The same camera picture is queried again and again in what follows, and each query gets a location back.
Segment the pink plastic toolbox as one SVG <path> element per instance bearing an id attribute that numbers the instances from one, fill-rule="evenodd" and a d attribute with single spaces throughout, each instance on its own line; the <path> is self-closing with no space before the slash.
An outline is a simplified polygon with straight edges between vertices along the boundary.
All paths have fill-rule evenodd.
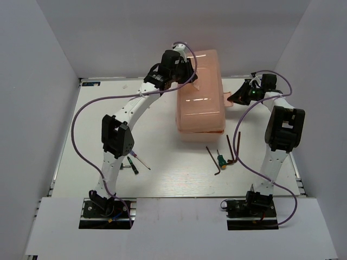
<path id="1" fill-rule="evenodd" d="M 182 141 L 216 142 L 226 127 L 226 108 L 234 103 L 224 92 L 214 49 L 195 52 L 197 80 L 177 91 L 176 125 Z"/>

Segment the large brown hex key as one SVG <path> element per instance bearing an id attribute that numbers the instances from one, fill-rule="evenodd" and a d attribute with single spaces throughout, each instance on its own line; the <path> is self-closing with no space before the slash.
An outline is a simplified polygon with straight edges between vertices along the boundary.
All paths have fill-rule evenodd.
<path id="1" fill-rule="evenodd" d="M 238 135 L 237 135 L 236 155 L 239 155 L 240 139 L 241 139 L 241 132 L 239 131 Z"/>

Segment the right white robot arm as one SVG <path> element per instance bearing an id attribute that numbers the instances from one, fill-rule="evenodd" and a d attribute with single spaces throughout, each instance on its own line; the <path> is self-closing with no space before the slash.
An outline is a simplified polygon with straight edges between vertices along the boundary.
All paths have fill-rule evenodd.
<path id="1" fill-rule="evenodd" d="M 245 79 L 242 86 L 227 98 L 238 105 L 250 106 L 238 121 L 236 130 L 256 105 L 262 104 L 271 112 L 265 131 L 266 152 L 260 170 L 248 167 L 236 156 L 244 168 L 257 175 L 257 180 L 246 193 L 244 205 L 251 216 L 257 216 L 271 207 L 275 186 L 294 195 L 289 189 L 277 184 L 276 180 L 284 160 L 301 141 L 305 111 L 290 105 L 286 100 L 290 94 L 277 90 L 276 83 L 277 77 L 272 74 L 264 74 L 260 81 Z"/>

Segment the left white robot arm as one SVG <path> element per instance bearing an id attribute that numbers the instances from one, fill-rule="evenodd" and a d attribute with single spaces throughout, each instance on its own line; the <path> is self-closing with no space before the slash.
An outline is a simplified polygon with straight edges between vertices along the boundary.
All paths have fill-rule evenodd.
<path id="1" fill-rule="evenodd" d="M 102 216 L 109 216 L 114 211 L 115 185 L 124 158 L 134 147 L 132 129 L 137 120 L 158 100 L 163 91 L 176 82 L 184 85 L 197 79 L 191 60 L 187 57 L 186 46 L 175 44 L 166 50 L 161 62 L 154 65 L 144 78 L 138 95 L 113 115 L 105 115 L 101 124 L 101 142 L 104 150 L 102 176 L 94 190 L 89 191 L 90 200 Z"/>

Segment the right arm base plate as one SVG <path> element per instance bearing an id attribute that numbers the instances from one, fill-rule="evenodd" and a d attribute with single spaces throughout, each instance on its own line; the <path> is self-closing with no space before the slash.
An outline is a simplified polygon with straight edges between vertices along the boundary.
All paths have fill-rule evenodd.
<path id="1" fill-rule="evenodd" d="M 267 209 L 251 210 L 246 201 L 241 199 L 225 199 L 220 208 L 227 214 L 228 231 L 277 230 L 279 228 L 277 212 L 271 202 Z"/>

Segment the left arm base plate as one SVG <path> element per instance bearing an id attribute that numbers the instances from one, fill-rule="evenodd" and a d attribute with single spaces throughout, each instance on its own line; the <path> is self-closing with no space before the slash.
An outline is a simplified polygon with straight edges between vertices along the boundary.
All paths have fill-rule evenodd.
<path id="1" fill-rule="evenodd" d="M 119 201 L 112 201 L 111 208 L 103 211 L 90 199 L 84 199 L 79 220 L 80 230 L 129 230 L 130 222 L 134 224 L 136 218 L 136 200 L 125 200 L 130 211 L 128 216 L 125 205 Z"/>

